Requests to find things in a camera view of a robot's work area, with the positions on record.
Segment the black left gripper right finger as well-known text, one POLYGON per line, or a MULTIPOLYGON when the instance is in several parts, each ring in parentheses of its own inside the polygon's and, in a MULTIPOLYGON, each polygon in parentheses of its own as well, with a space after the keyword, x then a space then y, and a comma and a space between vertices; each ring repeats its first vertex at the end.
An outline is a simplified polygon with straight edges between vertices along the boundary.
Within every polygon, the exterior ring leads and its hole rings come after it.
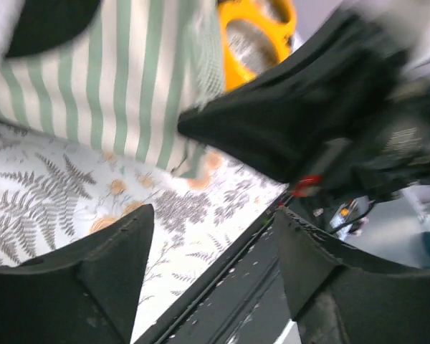
POLYGON ((302 343, 430 343, 430 270, 361 251, 285 207, 273 228, 302 343))

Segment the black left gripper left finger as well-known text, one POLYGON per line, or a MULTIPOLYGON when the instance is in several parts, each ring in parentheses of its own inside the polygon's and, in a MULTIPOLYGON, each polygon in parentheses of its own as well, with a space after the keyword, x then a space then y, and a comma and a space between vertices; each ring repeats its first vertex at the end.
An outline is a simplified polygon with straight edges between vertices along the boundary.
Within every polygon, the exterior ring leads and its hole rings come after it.
POLYGON ((154 229, 137 208, 17 267, 0 267, 1 343, 129 343, 154 229))

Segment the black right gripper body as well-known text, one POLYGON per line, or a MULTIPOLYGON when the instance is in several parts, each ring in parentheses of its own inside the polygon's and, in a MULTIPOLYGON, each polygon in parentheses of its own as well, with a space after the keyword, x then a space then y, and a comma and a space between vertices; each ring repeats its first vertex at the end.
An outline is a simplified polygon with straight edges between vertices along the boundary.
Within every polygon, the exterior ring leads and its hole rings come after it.
POLYGON ((183 112, 178 131, 298 193, 384 200, 430 185, 430 79, 405 81, 405 62, 379 24, 337 10, 281 64, 183 112))

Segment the green striped pet tent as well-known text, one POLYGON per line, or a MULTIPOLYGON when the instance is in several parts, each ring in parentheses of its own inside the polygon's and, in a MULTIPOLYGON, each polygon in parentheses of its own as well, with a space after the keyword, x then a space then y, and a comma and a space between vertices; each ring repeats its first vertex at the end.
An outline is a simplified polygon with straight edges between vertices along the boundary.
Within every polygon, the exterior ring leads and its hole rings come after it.
POLYGON ((198 178, 178 117, 224 88, 214 1, 102 1, 71 42, 0 65, 0 120, 198 178))

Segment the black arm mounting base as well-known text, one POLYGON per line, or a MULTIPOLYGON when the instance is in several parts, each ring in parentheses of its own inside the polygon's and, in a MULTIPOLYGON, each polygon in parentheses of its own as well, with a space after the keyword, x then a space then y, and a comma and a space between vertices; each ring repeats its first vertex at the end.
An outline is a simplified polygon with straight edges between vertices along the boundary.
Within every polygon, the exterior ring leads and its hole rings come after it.
POLYGON ((290 329, 272 222, 282 194, 150 326, 139 343, 275 343, 290 329))

